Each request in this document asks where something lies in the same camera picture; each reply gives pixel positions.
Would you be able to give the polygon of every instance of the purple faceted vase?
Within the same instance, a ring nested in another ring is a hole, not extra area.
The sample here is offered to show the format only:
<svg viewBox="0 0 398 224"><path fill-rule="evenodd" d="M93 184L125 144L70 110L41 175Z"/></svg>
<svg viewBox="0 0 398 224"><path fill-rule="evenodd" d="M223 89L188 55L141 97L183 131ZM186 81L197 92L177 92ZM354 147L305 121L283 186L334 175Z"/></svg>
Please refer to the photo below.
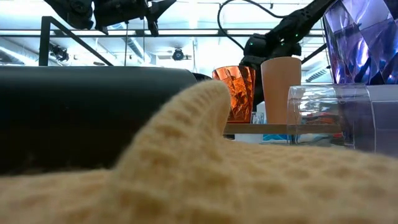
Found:
<svg viewBox="0 0 398 224"><path fill-rule="evenodd" d="M334 83L398 83L398 0L338 0L324 22Z"/></svg>

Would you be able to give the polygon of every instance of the waffle texture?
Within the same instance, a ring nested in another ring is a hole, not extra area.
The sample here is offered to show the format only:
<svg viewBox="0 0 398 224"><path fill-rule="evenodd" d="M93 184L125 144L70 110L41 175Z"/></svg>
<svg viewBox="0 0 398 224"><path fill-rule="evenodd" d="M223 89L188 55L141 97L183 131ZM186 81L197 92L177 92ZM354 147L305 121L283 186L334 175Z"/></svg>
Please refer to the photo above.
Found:
<svg viewBox="0 0 398 224"><path fill-rule="evenodd" d="M222 138L227 87L197 84L113 170L0 179L0 223L398 223L398 161Z"/></svg>

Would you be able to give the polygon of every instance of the black cable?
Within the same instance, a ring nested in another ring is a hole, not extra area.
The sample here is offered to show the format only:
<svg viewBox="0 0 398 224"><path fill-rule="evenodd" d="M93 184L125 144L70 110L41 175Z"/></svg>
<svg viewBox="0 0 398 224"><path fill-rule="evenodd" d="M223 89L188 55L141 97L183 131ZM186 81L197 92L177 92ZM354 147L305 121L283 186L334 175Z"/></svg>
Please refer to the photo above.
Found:
<svg viewBox="0 0 398 224"><path fill-rule="evenodd" d="M234 0L227 0L227 1L225 1L225 2L220 6L220 8L218 9L218 13L217 13L217 24L218 24L218 28L220 29L220 31L222 31L222 33L223 33L229 40L232 40L232 42L234 42L238 47L240 47L242 50L244 50L244 47L243 47L238 41L236 41L235 39L233 39L229 34L227 34L227 32L225 32L225 30L224 30L224 28L222 27L221 22L220 22L221 10L224 8L225 5L227 5L227 4L230 3L231 1L234 1ZM254 2L254 1L252 1L252 0L243 0L243 1L246 1L246 2L248 2L248 3L250 3L250 4L253 4L253 5L259 7L260 9L262 9L263 11L265 11L266 13L270 14L272 17L275 17L275 18L278 18L278 19L283 19L283 18L286 17L286 16L278 16L278 15L274 14L273 12L271 12L270 10L266 9L264 6L260 5L259 3Z"/></svg>

